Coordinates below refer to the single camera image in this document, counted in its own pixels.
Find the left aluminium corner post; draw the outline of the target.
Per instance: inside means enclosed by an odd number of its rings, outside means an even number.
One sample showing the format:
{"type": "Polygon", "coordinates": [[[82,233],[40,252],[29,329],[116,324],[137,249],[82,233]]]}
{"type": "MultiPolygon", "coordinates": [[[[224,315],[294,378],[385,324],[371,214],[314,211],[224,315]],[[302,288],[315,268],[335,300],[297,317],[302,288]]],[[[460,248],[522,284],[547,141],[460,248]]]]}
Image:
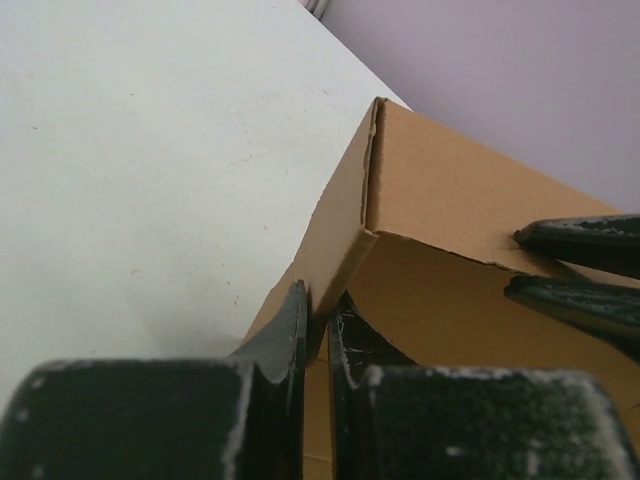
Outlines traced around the left aluminium corner post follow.
{"type": "Polygon", "coordinates": [[[332,0],[300,0],[299,3],[316,19],[321,20],[328,9],[333,3],[332,0]]]}

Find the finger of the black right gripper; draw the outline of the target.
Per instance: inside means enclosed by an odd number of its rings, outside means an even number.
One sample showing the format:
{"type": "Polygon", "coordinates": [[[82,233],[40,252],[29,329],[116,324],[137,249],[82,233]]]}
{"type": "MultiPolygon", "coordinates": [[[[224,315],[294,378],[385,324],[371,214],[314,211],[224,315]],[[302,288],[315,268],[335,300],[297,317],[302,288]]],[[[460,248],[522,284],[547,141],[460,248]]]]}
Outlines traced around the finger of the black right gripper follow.
{"type": "Polygon", "coordinates": [[[517,230],[513,238],[521,248],[555,260],[639,276],[637,214],[538,220],[517,230]]]}
{"type": "Polygon", "coordinates": [[[515,276],[504,288],[508,299],[593,336],[639,338],[639,290],[590,282],[515,276]]]}

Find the brown cardboard box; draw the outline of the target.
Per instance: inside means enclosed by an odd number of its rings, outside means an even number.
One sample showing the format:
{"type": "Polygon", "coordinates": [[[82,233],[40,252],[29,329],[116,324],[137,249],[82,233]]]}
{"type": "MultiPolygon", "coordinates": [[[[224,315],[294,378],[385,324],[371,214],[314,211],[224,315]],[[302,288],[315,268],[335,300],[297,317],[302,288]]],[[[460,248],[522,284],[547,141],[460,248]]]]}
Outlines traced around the brown cardboard box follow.
{"type": "Polygon", "coordinates": [[[517,273],[577,270],[522,251],[539,219],[613,208],[388,99],[369,107],[298,251],[253,322],[303,280],[322,316],[349,293],[362,316],[423,365],[573,368],[603,385],[639,438],[639,368],[603,341],[505,298],[517,273]]]}

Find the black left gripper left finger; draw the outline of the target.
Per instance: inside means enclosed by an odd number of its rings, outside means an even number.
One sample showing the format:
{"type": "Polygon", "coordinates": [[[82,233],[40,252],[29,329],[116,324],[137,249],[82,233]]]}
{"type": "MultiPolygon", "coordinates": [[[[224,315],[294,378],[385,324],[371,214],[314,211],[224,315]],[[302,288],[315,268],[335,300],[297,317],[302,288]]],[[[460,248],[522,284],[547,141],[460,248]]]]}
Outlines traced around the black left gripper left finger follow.
{"type": "Polygon", "coordinates": [[[5,479],[299,479],[308,302],[223,358],[57,360],[1,419],[5,479]]]}

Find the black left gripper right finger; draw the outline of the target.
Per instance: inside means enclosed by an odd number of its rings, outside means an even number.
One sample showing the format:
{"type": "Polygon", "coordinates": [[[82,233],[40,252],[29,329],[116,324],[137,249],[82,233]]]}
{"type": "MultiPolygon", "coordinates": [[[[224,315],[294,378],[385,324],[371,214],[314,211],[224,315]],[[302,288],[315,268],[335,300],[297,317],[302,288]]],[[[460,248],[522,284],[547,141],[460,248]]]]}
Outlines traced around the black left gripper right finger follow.
{"type": "Polygon", "coordinates": [[[417,364],[341,300],[328,320],[338,479],[626,479],[630,442],[575,370],[417,364]]]}

